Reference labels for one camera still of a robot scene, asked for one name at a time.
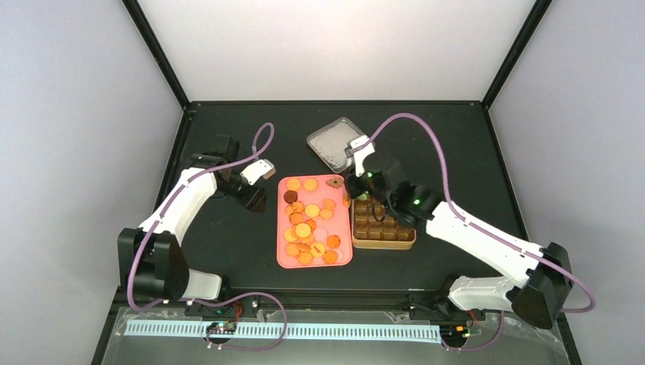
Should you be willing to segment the gold cookie tin box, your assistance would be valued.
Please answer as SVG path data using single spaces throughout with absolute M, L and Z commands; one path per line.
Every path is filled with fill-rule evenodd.
M 351 203 L 351 238 L 359 249 L 407 250 L 414 245 L 417 234 L 399 225 L 379 202 L 367 198 Z

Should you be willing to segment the pink plastic tray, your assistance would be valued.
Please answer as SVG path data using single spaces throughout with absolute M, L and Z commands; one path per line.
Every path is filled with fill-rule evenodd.
M 276 260 L 285 269 L 335 267 L 348 264 L 353 258 L 351 223 L 349 208 L 343 205 L 342 188 L 334 189 L 326 185 L 329 178 L 341 177 L 337 174 L 288 176 L 278 184 Z M 297 190 L 298 200 L 288 205 L 283 195 L 288 190 L 288 179 L 298 178 L 301 187 Z M 316 191 L 308 192 L 303 188 L 303 181 L 317 179 Z M 316 204 L 321 208 L 318 217 L 311 219 L 304 214 L 306 205 Z M 294 226 L 307 223 L 312 234 L 307 238 L 298 238 Z M 316 242 L 313 231 L 324 228 L 328 231 L 326 244 Z

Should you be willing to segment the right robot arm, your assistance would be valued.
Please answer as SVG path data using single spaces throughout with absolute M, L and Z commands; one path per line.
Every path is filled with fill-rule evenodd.
M 343 173 L 351 198 L 367 195 L 383 206 L 378 220 L 445 241 L 498 272 L 497 277 L 448 277 L 445 290 L 435 294 L 435 312 L 451 319 L 461 311 L 492 309 L 515 313 L 524 322 L 551 329 L 563 312 L 573 288 L 567 276 L 567 250 L 550 243 L 543 247 L 509 235 L 450 205 L 441 194 L 412 184 L 402 165 L 388 154 L 354 154 Z

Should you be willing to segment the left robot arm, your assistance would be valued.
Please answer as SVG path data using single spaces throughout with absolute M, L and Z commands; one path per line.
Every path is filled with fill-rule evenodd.
M 237 159 L 239 142 L 220 139 L 216 151 L 193 154 L 176 185 L 154 213 L 117 237 L 122 289 L 132 307 L 135 296 L 159 301 L 216 300 L 224 277 L 189 267 L 182 243 L 203 205 L 215 196 L 230 196 L 247 210 L 265 209 L 266 191 L 257 185 L 275 173 L 272 162 L 259 157 Z

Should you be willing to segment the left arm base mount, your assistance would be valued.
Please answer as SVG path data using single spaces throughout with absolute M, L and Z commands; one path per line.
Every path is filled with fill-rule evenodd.
M 201 317 L 207 319 L 250 319 L 256 317 L 258 308 L 253 305 L 255 302 L 255 297 L 246 297 L 241 300 L 236 300 L 234 303 L 227 304 L 226 306 L 219 307 L 194 303 L 185 308 L 184 315 L 188 317 Z

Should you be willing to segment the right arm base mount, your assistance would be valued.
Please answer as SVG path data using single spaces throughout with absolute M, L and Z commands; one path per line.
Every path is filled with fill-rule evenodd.
M 458 309 L 446 296 L 435 290 L 410 291 L 402 309 L 408 312 L 411 319 L 426 319 L 435 324 L 454 325 L 485 320 L 485 312 Z

